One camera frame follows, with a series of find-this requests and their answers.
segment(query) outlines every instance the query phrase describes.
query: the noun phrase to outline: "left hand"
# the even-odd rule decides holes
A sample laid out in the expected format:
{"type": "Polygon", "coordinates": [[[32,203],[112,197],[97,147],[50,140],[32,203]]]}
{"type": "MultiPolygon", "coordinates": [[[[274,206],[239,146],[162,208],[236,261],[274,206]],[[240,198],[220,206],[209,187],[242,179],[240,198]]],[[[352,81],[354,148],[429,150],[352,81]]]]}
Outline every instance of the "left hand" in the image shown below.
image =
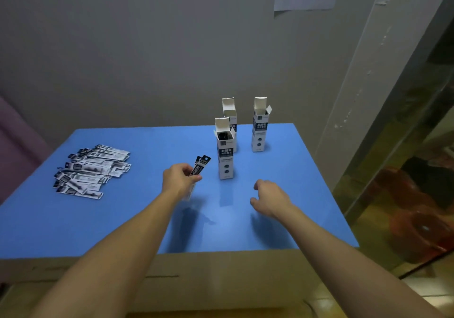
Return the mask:
{"type": "Polygon", "coordinates": [[[194,183],[201,180],[201,175],[189,176],[192,166],[189,164],[175,164],[162,173],[162,192],[171,192],[181,200],[194,183]]]}

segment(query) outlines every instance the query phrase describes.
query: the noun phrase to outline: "stack of pen refill packets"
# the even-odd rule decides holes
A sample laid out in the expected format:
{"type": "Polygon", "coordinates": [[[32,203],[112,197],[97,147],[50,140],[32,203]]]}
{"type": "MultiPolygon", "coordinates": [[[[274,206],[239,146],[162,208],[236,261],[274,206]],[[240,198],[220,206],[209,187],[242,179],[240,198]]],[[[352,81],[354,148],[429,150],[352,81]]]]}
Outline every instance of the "stack of pen refill packets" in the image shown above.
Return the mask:
{"type": "Polygon", "coordinates": [[[112,177],[120,177],[131,168],[131,164],[125,162],[129,158],[128,151],[102,144],[94,149],[79,149],[77,154],[70,154],[68,158],[71,160],[64,168],[59,167],[54,175],[57,193],[95,200],[104,195],[99,191],[102,184],[112,177]]]}

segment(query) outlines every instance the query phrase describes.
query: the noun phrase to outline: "blue tabletop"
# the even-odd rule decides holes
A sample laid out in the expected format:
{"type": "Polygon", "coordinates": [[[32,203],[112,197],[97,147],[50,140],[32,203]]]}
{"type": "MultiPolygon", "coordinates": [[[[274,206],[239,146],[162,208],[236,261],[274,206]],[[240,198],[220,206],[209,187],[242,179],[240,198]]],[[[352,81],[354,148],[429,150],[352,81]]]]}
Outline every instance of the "blue tabletop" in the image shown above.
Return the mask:
{"type": "Polygon", "coordinates": [[[161,190],[162,172],[212,157],[189,202],[175,209],[159,253],[297,248],[287,231],[249,204],[258,178],[278,183],[312,220],[358,246],[293,124],[269,124],[264,152],[251,125],[238,125],[234,178],[219,180],[213,126],[76,130],[0,206],[0,258],[81,256],[140,212],[161,190]],[[103,184],[101,200],[55,193],[67,156],[97,144],[131,152],[131,170],[103,184]]]}

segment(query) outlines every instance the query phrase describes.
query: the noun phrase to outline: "person holding pen refill packet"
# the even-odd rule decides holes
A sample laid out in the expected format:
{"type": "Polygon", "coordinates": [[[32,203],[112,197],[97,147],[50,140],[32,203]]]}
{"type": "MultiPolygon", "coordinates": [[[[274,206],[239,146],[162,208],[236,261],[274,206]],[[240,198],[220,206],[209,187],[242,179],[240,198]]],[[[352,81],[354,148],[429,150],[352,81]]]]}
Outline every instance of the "person holding pen refill packet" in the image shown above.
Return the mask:
{"type": "MultiPolygon", "coordinates": [[[[173,210],[202,180],[189,164],[162,174],[161,193],[99,241],[41,299],[31,318],[124,317],[167,230],[173,210]]],[[[441,318],[405,283],[308,218],[276,184],[251,183],[258,198],[243,198],[281,223],[349,318],[441,318]]]]}

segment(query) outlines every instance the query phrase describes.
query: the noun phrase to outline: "pen refill box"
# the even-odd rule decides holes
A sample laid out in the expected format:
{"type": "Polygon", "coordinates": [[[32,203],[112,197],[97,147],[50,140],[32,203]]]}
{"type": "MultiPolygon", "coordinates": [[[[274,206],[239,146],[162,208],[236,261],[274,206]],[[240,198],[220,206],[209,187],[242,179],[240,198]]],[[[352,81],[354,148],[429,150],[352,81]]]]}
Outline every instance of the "pen refill box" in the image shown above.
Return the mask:
{"type": "Polygon", "coordinates": [[[265,149],[266,130],[272,108],[266,107],[266,97],[255,97],[253,120],[253,152],[262,152],[265,149]]]}
{"type": "Polygon", "coordinates": [[[235,138],[233,139],[233,152],[236,152],[236,109],[234,98],[223,98],[224,117],[228,117],[230,130],[235,130],[235,138]]]}
{"type": "Polygon", "coordinates": [[[218,143],[219,178],[233,178],[233,146],[235,144],[235,129],[230,129],[229,118],[214,119],[216,142],[218,143]]]}

